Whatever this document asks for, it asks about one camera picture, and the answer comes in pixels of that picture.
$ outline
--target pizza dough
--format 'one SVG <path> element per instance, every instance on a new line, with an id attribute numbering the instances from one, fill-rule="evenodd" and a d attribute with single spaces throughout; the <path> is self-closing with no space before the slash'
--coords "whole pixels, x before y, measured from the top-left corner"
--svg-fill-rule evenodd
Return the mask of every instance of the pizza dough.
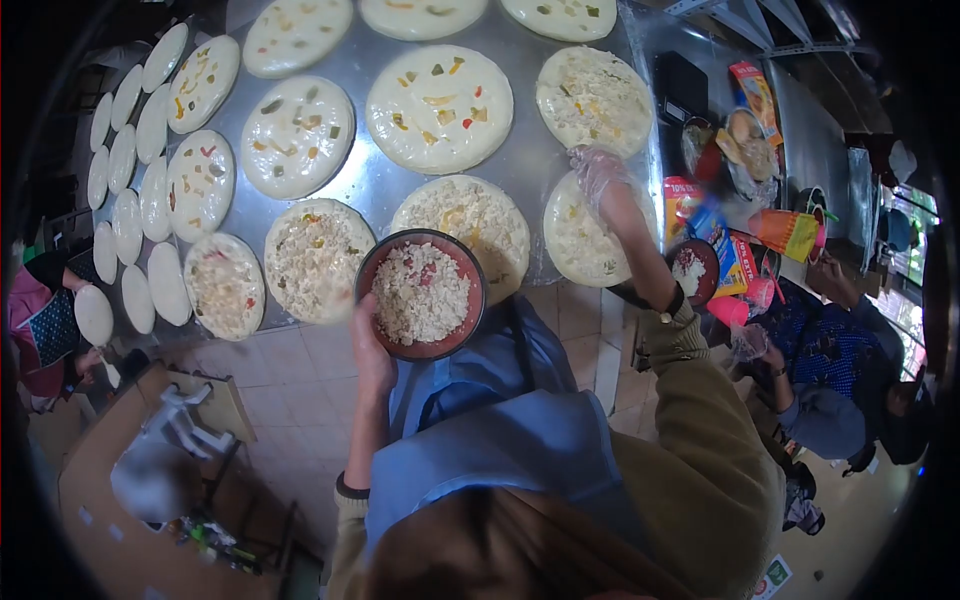
<path id="1" fill-rule="evenodd" d="M 93 231 L 93 268 L 101 281 L 113 285 L 117 278 L 117 246 L 113 227 L 106 221 L 101 221 Z"/>
<path id="2" fill-rule="evenodd" d="M 152 93 L 160 84 L 167 81 L 180 55 L 183 54 L 183 47 L 186 46 L 186 36 L 190 28 L 186 23 L 178 23 L 163 34 L 160 41 L 156 43 L 150 56 L 143 65 L 143 91 Z"/>
<path id="3" fill-rule="evenodd" d="M 184 242 L 216 230 L 233 200 L 233 152 L 216 132 L 200 130 L 184 139 L 167 166 L 170 225 Z"/>
<path id="4" fill-rule="evenodd" d="M 428 175 L 479 164 L 507 139 L 513 120 L 514 93 L 503 71 L 459 46 L 403 55 L 383 70 L 367 99 L 367 127 L 380 150 Z"/>
<path id="5" fill-rule="evenodd" d="M 374 243 L 363 217 L 345 204 L 326 198 L 294 204 L 267 233 L 263 266 L 270 293 L 301 321 L 343 321 L 353 309 L 353 280 Z"/>
<path id="6" fill-rule="evenodd" d="M 107 178 L 110 172 L 110 150 L 101 146 L 90 160 L 90 172 L 86 176 L 86 201 L 96 210 L 107 198 Z"/>
<path id="7" fill-rule="evenodd" d="M 114 194 L 130 183 L 133 176 L 133 166 L 136 164 L 136 129 L 133 125 L 124 125 L 120 133 L 113 139 L 113 147 L 109 157 L 109 188 Z"/>
<path id="8" fill-rule="evenodd" d="M 243 170 L 271 198 L 302 198 L 340 168 L 353 133 L 353 106 L 343 89 L 319 77 L 295 77 L 270 90 L 247 119 Z"/>
<path id="9" fill-rule="evenodd" d="M 263 275 L 238 238 L 211 233 L 194 244 L 183 261 L 183 281 L 197 319 L 218 338 L 238 342 L 260 327 Z"/>
<path id="10" fill-rule="evenodd" d="M 123 78 L 120 86 L 117 87 L 117 95 L 113 98 L 113 107 L 110 110 L 110 126 L 115 132 L 119 132 L 133 112 L 136 106 L 136 100 L 140 97 L 140 84 L 143 82 L 143 66 L 135 64 Z"/>
<path id="11" fill-rule="evenodd" d="M 394 215 L 391 233 L 430 228 L 473 252 L 490 284 L 493 306 L 520 288 L 530 263 L 530 228 L 509 196 L 489 181 L 454 175 L 427 183 Z"/>
<path id="12" fill-rule="evenodd" d="M 96 348 L 107 345 L 113 335 L 113 311 L 100 288 L 95 285 L 80 288 L 73 300 L 73 316 L 85 340 Z"/>
<path id="13" fill-rule="evenodd" d="M 199 129 L 227 98 L 240 68 L 240 46 L 217 36 L 194 50 L 177 71 L 167 96 L 167 121 L 175 133 Z"/>
<path id="14" fill-rule="evenodd" d="M 156 312 L 177 327 L 190 320 L 193 309 L 183 287 L 183 271 L 177 249 L 161 242 L 147 260 L 147 281 Z"/>
<path id="15" fill-rule="evenodd" d="M 150 164 L 167 147 L 167 95 L 170 84 L 163 84 L 147 99 L 136 122 L 136 155 Z"/>
<path id="16" fill-rule="evenodd" d="M 360 14 L 384 36 L 423 41 L 466 29 L 487 9 L 487 0 L 360 0 Z"/>
<path id="17" fill-rule="evenodd" d="M 657 213 L 642 190 L 635 199 L 653 239 L 657 239 Z M 554 188 L 543 212 L 543 238 L 560 274 L 574 283 L 610 287 L 630 278 L 627 256 L 619 240 L 600 228 L 587 209 L 577 174 L 567 173 Z"/>
<path id="18" fill-rule="evenodd" d="M 167 216 L 167 159 L 157 157 L 140 184 L 140 222 L 143 234 L 155 242 L 170 237 L 170 217 Z"/>
<path id="19" fill-rule="evenodd" d="M 286 77 L 325 57 L 352 19 L 351 0 L 276 0 L 247 33 L 243 63 L 256 77 Z"/>
<path id="20" fill-rule="evenodd" d="M 616 0 L 500 0 L 527 29 L 562 41 L 606 37 L 616 24 Z"/>
<path id="21" fill-rule="evenodd" d="M 140 226 L 140 206 L 136 192 L 124 189 L 113 205 L 113 237 L 116 239 L 117 258 L 125 265 L 136 262 L 143 245 L 143 228 Z"/>
<path id="22" fill-rule="evenodd" d="M 131 265 L 124 269 L 120 289 L 133 328 L 144 335 L 153 331 L 156 319 L 154 299 L 150 297 L 150 284 L 139 267 Z"/>
<path id="23" fill-rule="evenodd" d="M 93 111 L 93 121 L 90 122 L 90 152 L 97 152 L 110 132 L 110 112 L 113 110 L 113 93 L 107 92 L 97 103 Z"/>
<path id="24" fill-rule="evenodd" d="M 653 98 L 636 71 L 609 52 L 563 48 L 537 77 L 537 106 L 567 148 L 602 144 L 624 158 L 646 145 Z"/>

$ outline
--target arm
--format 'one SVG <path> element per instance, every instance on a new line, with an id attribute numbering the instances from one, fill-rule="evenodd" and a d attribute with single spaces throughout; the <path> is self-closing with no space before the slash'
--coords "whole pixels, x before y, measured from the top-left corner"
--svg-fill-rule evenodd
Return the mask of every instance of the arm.
<path id="1" fill-rule="evenodd" d="M 362 588 L 363 550 L 367 545 L 364 517 L 370 497 L 373 454 L 387 443 L 388 398 L 396 384 L 396 363 L 373 335 L 376 300 L 367 294 L 353 311 L 350 337 L 359 375 L 357 402 L 350 431 L 347 467 L 337 479 L 334 500 L 337 542 L 330 566 L 327 597 L 357 598 Z"/>
<path id="2" fill-rule="evenodd" d="M 660 443 L 611 433 L 613 456 L 657 563 L 700 596 L 749 596 L 782 526 L 783 472 L 730 380 L 709 361 L 689 302 L 671 323 L 660 321 L 658 311 L 672 301 L 676 282 L 642 214 L 630 208 L 632 194 L 627 202 L 617 185 L 628 179 L 616 170 L 622 163 L 606 153 L 603 161 L 591 159 L 602 152 L 573 149 L 572 164 L 624 246 L 637 294 L 655 309 L 641 312 L 640 326 L 660 398 Z M 591 173 L 604 161 L 614 162 L 612 173 Z"/>

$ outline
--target small red bowl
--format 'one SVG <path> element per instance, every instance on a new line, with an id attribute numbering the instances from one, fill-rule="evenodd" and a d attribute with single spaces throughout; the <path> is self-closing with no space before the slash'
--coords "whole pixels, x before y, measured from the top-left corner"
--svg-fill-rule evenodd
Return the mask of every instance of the small red bowl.
<path id="1" fill-rule="evenodd" d="M 457 263 L 460 275 L 466 275 L 470 280 L 470 290 L 467 297 L 467 318 L 448 336 L 438 342 L 414 342 L 410 346 L 396 344 L 387 339 L 380 331 L 379 326 L 373 329 L 376 339 L 383 345 L 391 356 L 399 360 L 410 362 L 439 360 L 446 358 L 462 348 L 483 318 L 487 306 L 487 280 L 480 269 L 473 252 L 461 244 L 456 238 L 434 229 L 406 229 L 383 238 L 364 257 L 357 271 L 353 283 L 354 301 L 362 300 L 373 288 L 373 278 L 380 264 L 387 259 L 387 254 L 394 248 L 407 244 L 423 245 L 430 243 L 434 248 L 446 253 Z"/>
<path id="2" fill-rule="evenodd" d="M 684 249 L 689 248 L 694 255 L 704 263 L 706 272 L 700 276 L 700 282 L 697 286 L 697 293 L 688 297 L 690 306 L 700 306 L 706 304 L 717 291 L 717 285 L 720 283 L 720 260 L 717 258 L 717 252 L 709 243 L 704 240 L 693 238 L 686 240 L 675 247 L 666 256 L 666 264 L 673 271 L 673 262 Z"/>

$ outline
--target plastic glove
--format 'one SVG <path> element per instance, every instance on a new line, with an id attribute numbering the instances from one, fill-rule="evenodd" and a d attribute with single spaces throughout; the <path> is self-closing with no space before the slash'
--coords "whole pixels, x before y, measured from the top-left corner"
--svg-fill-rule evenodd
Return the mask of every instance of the plastic glove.
<path id="1" fill-rule="evenodd" d="M 615 227 L 638 212 L 634 181 L 620 156 L 600 146 L 574 146 L 566 153 L 587 197 L 590 214 L 600 217 L 598 223 Z"/>

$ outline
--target pink cup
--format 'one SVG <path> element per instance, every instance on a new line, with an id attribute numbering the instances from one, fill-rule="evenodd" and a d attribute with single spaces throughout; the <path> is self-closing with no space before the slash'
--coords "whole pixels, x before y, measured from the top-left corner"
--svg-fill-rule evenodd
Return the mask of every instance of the pink cup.
<path id="1" fill-rule="evenodd" d="M 733 323 L 742 327 L 750 317 L 750 306 L 747 302 L 733 296 L 714 298 L 707 302 L 707 310 L 727 327 L 732 327 Z"/>

